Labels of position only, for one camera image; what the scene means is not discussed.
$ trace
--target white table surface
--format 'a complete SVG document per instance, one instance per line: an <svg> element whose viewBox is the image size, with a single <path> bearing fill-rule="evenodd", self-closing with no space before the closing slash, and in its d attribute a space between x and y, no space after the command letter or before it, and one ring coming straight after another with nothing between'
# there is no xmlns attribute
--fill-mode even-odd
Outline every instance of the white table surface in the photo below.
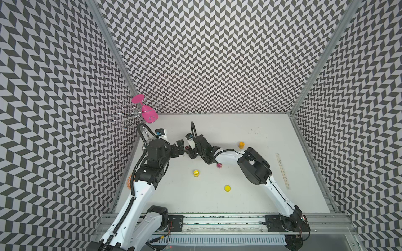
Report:
<svg viewBox="0 0 402 251"><path fill-rule="evenodd" d="M288 198L304 213L329 213L328 206L306 159L300 142L287 114L203 114L160 115L148 126L164 128L171 144L191 132L193 121L197 134L203 134L212 146L238 149L238 143L254 148L271 166L275 180ZM138 144L129 175L142 154ZM290 189L283 180L276 153L279 153L286 171ZM199 177L193 176L199 170ZM130 193L124 180L124 188L115 208L119 212ZM231 186L226 192L224 186ZM170 213L262 213L277 212L261 186L251 184L238 165L207 165L201 157L194 160L187 154L170 160L166 175L162 178L150 206L167 207Z"/></svg>

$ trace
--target metal wine glass holder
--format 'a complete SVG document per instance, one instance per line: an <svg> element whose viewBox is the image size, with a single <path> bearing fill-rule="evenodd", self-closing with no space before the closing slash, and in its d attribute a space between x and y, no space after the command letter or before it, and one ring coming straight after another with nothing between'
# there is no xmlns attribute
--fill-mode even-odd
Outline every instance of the metal wine glass holder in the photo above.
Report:
<svg viewBox="0 0 402 251"><path fill-rule="evenodd" d="M143 118L142 113L147 113L147 111L142 111L144 104L142 102L133 104L130 100L120 101L117 105L116 112L111 113L108 116L108 120L111 122L120 123L120 125L125 129L131 129L136 126L135 119L137 118L140 122L152 124L157 120L154 116L149 116L151 122L146 122ZM153 111L159 109L159 104L152 104Z"/></svg>

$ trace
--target red wire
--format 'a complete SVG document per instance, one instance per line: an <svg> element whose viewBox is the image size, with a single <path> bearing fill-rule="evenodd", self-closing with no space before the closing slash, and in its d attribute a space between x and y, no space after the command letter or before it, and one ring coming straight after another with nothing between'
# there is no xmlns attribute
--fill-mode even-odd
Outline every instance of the red wire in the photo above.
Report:
<svg viewBox="0 0 402 251"><path fill-rule="evenodd" d="M169 228L169 232L168 232L168 235L166 236L166 238L168 238L169 237L169 234L170 234L170 230L172 229L172 222L170 222L170 228Z"/></svg>

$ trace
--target black and white zigzag wallpaper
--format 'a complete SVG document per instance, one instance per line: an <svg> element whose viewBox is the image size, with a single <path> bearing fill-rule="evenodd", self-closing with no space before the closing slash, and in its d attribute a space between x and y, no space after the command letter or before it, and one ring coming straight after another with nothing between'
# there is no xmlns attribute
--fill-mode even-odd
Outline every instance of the black and white zigzag wallpaper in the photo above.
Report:
<svg viewBox="0 0 402 251"><path fill-rule="evenodd" d="M349 0L98 0L161 112L287 112Z"/></svg>
<svg viewBox="0 0 402 251"><path fill-rule="evenodd" d="M128 88L83 0L0 1L0 250L79 250L111 206L134 131Z"/></svg>
<svg viewBox="0 0 402 251"><path fill-rule="evenodd" d="M363 1L297 113L368 250L402 250L401 10Z"/></svg>

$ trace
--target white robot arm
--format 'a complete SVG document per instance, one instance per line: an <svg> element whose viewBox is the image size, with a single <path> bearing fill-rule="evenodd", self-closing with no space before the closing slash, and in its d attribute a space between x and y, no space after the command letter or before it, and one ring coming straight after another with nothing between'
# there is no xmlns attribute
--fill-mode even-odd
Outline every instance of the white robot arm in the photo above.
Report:
<svg viewBox="0 0 402 251"><path fill-rule="evenodd" d="M142 135L141 126L155 138L149 144ZM177 145L170 145L164 129L157 129L155 134L143 123L138 124L137 131L146 151L143 152L131 175L131 194L101 240L90 242L86 251L140 250L145 244L152 246L148 240L154 232L168 230L168 209L164 207L152 206L141 223L137 225L137 222L147 201L165 175L170 158L184 154L183 140L177 141Z"/></svg>
<svg viewBox="0 0 402 251"><path fill-rule="evenodd" d="M302 221L305 221L300 208L289 200L276 183L268 162L253 148L235 151L234 149L224 150L220 147L213 147L203 135L197 135L193 122L191 122L191 133L187 134L186 138L190 146L185 148L185 152L190 158L201 156L207 164L238 164L251 183L261 186L267 192L281 215L282 228L285 231L294 231Z"/></svg>
<svg viewBox="0 0 402 251"><path fill-rule="evenodd" d="M219 154L215 160L221 164L232 164L236 165L238 160L243 157L245 151L226 151L223 152L223 148L220 148L216 151L222 152ZM268 177L266 184L258 184L262 186L263 189L267 192L269 198L274 202L276 208L278 209L279 214L289 217L294 212L295 205L292 201L286 197L285 193L280 189L278 184L276 183L272 174Z"/></svg>

